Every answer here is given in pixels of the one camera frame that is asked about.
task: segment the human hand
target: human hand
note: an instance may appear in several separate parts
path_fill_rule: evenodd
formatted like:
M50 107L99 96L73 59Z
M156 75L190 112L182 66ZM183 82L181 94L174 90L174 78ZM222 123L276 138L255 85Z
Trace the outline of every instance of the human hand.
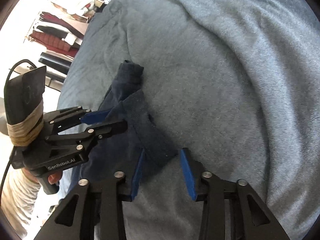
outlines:
M35 182L35 183L38 183L38 180L35 176L33 176L29 170L27 170L26 168L22 168L22 172L23 174L28 178L30 179L31 181ZM49 177L48 177L48 181L49 183L52 185L52 184L55 184L57 183L60 179L62 178L62 171L57 171L56 173L54 174L51 174Z

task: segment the triangular cutout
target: triangular cutout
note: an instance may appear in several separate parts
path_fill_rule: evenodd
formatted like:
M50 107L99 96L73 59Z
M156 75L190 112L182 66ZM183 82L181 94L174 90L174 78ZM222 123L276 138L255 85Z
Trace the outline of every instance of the triangular cutout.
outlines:
M76 207L78 203L79 196L74 195L65 208L60 212L60 214L56 217L55 222L60 225L65 225L67 227L71 227L73 224L73 219L76 212Z
M268 219L266 214L262 211L262 209L259 207L259 205L254 200L254 198L251 195L248 195L247 198L248 198L248 204L251 212L252 223L256 227L269 224L270 220Z

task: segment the sleeve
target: sleeve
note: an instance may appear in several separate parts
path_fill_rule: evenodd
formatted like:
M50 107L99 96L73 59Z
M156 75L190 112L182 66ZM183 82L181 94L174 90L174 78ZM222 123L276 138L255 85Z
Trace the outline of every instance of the sleeve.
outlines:
M20 238L27 235L27 227L40 184L29 180L22 170L8 172L1 196L1 208Z

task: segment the dark blue garment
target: dark blue garment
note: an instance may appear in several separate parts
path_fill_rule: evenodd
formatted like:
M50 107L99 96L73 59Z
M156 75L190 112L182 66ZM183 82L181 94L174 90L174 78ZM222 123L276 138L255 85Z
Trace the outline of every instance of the dark blue garment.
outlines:
M89 154L89 161L73 168L69 190L80 179L91 182L126 171L135 156L146 154L143 165L144 180L156 174L177 154L173 144L150 121L141 88L143 67L125 61L119 67L99 110L111 109L106 122L128 122L125 133L102 139Z

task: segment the black cylindrical object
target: black cylindrical object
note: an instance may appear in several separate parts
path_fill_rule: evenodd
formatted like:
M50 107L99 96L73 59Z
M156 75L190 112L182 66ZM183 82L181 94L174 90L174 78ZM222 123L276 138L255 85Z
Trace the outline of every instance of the black cylindrical object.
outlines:
M68 74L69 68L71 66L70 61L50 55L45 52L41 53L39 62L65 75Z

